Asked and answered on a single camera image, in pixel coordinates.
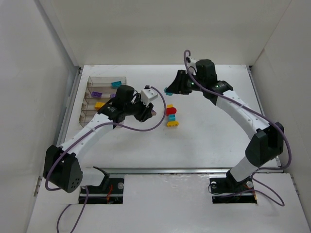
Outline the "yellow lego plate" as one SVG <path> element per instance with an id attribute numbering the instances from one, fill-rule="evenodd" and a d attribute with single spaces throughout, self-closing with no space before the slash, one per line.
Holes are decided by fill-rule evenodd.
<path id="1" fill-rule="evenodd" d="M 168 121 L 167 127 L 177 127 L 179 125 L 178 121 Z"/>

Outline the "small yellow lego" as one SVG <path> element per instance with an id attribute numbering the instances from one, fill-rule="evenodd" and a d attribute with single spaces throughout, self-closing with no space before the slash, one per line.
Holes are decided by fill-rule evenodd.
<path id="1" fill-rule="evenodd" d="M 105 102 L 96 102 L 94 109 L 99 110 L 105 105 Z"/>

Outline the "small cyan square lego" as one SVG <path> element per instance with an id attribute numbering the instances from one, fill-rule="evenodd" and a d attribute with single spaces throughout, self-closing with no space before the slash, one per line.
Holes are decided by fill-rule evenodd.
<path id="1" fill-rule="evenodd" d="M 164 93 L 165 93 L 167 96 L 172 96 L 172 95 L 173 95 L 173 93 L 170 93 L 170 92 L 167 91 L 167 88 L 166 88 L 166 87 L 164 88 Z"/>

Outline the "purple lego plate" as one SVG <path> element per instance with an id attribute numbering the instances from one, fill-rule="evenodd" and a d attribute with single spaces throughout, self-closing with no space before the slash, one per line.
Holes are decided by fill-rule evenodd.
<path id="1" fill-rule="evenodd" d="M 95 92 L 95 91 L 93 91 L 93 92 L 91 93 L 91 97 L 92 97 L 92 98 L 101 98 L 101 97 L 102 97 L 102 93 L 101 93 L 101 92 Z"/>

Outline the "red rounded lego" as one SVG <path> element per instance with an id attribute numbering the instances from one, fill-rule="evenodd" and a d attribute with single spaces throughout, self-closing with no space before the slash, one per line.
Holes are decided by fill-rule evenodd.
<path id="1" fill-rule="evenodd" d="M 177 109 L 174 107 L 166 108 L 166 115 L 167 116 L 174 115 L 174 114 L 176 114 L 176 112 L 177 112 Z"/>

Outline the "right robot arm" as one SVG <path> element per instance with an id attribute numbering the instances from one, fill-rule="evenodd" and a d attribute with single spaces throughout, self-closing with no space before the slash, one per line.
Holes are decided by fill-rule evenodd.
<path id="1" fill-rule="evenodd" d="M 278 122 L 270 123 L 250 109 L 228 82 L 219 81 L 211 60 L 196 61 L 187 56 L 185 66 L 186 70 L 178 70 L 166 92 L 181 95 L 202 92 L 206 99 L 226 112 L 250 139 L 245 156 L 226 173 L 225 184 L 233 190 L 258 168 L 283 153 L 284 128 Z"/>

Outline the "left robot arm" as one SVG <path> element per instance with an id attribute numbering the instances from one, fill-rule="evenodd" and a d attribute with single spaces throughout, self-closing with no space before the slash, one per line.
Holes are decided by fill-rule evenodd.
<path id="1" fill-rule="evenodd" d="M 145 122 L 153 116 L 153 104 L 158 97 L 157 91 L 146 86 L 139 93 L 128 85 L 118 87 L 116 94 L 105 103 L 75 136 L 60 146 L 51 145 L 45 156 L 45 188 L 49 191 L 64 190 L 72 193 L 80 186 L 105 186 L 107 172 L 93 166 L 82 168 L 81 162 L 87 152 L 107 133 L 127 116 L 133 116 L 139 122 Z"/>

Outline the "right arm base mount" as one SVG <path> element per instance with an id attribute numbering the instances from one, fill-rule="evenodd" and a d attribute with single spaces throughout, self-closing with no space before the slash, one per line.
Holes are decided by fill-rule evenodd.
<path id="1" fill-rule="evenodd" d="M 257 204 L 254 184 L 249 177 L 241 183 L 231 184 L 225 177 L 209 179 L 208 191 L 213 204 Z"/>

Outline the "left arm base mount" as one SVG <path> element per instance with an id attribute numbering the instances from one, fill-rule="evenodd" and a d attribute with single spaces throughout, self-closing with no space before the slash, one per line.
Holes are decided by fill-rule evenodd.
<path id="1" fill-rule="evenodd" d="M 80 204 L 122 204 L 124 176 L 110 174 L 98 167 L 83 170 L 78 201 Z"/>

